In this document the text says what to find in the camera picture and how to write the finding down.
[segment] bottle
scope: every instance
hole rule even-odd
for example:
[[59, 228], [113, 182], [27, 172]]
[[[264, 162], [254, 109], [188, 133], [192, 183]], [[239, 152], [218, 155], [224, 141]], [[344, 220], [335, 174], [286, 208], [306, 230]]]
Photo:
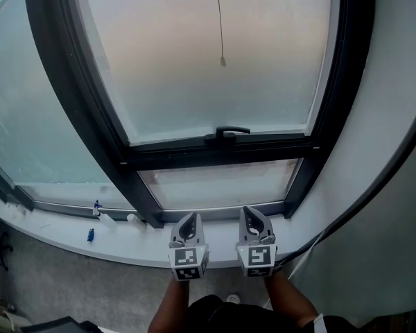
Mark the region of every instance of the bottle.
[[111, 232], [115, 232], [115, 230], [117, 229], [117, 223], [116, 223], [116, 221], [113, 220], [111, 217], [109, 217], [107, 214], [103, 214], [103, 213], [99, 212], [98, 219]]
[[146, 223], [142, 222], [141, 219], [135, 214], [127, 215], [126, 219], [129, 223], [133, 224], [133, 226], [136, 227], [138, 231], [144, 232], [146, 230]]

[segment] white wall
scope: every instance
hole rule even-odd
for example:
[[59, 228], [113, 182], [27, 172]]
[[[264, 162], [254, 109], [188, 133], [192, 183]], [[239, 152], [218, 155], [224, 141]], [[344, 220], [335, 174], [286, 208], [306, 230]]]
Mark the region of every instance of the white wall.
[[293, 282], [327, 314], [416, 309], [416, 148], [362, 211], [313, 249]]
[[370, 52], [352, 111], [291, 221], [291, 228], [304, 229], [297, 245], [305, 243], [305, 233], [312, 238], [340, 216], [373, 183], [415, 115], [416, 0], [376, 0]]

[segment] shoe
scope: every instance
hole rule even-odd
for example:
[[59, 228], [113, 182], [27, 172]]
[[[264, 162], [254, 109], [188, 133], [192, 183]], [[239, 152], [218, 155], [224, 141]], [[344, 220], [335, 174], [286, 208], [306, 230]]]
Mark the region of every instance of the shoe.
[[231, 303], [235, 303], [236, 305], [239, 305], [241, 304], [241, 298], [239, 297], [239, 295], [232, 293], [231, 295], [227, 297], [226, 302], [231, 302]]

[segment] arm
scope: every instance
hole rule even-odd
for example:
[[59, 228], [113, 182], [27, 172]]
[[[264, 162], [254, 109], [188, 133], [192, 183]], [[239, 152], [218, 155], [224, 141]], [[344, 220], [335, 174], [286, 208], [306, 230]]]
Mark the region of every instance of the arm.
[[148, 333], [179, 332], [188, 311], [189, 281], [176, 281], [173, 277], [148, 328]]
[[293, 319], [298, 327], [304, 327], [318, 316], [311, 302], [281, 272], [266, 277], [265, 286], [272, 310]]

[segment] person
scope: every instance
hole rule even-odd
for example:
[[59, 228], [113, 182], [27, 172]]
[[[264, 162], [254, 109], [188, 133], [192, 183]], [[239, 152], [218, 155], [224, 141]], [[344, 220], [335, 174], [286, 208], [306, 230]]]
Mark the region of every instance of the person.
[[148, 332], [357, 332], [344, 318], [319, 315], [280, 271], [264, 280], [272, 311], [241, 305], [235, 295], [227, 302], [205, 296], [188, 307], [189, 281], [173, 277]]

